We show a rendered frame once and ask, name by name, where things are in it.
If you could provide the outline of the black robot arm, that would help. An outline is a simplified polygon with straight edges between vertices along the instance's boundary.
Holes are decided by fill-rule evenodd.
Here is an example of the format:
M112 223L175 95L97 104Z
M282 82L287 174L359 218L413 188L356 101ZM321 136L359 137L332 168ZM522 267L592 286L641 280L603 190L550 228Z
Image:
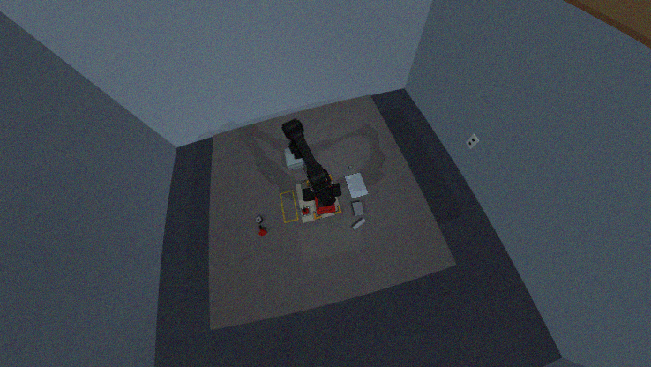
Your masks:
M315 161L304 138L301 122L295 118L282 124L281 128L287 139L290 139L288 148L291 153L294 153L295 159L303 158L307 166L307 178L314 192L318 192L316 194L318 207L332 205L336 201L336 198L329 188L331 186L331 178L328 172Z

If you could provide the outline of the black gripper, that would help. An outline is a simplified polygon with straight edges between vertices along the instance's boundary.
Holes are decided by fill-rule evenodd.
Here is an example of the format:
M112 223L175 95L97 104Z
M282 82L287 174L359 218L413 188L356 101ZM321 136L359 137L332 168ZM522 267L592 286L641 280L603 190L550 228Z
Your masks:
M339 183L332 183L332 187L329 188L335 197L341 196L341 189ZM302 193L303 193L304 202L315 200L316 194L318 194L318 192L315 193L314 191L311 191L310 188L303 189Z

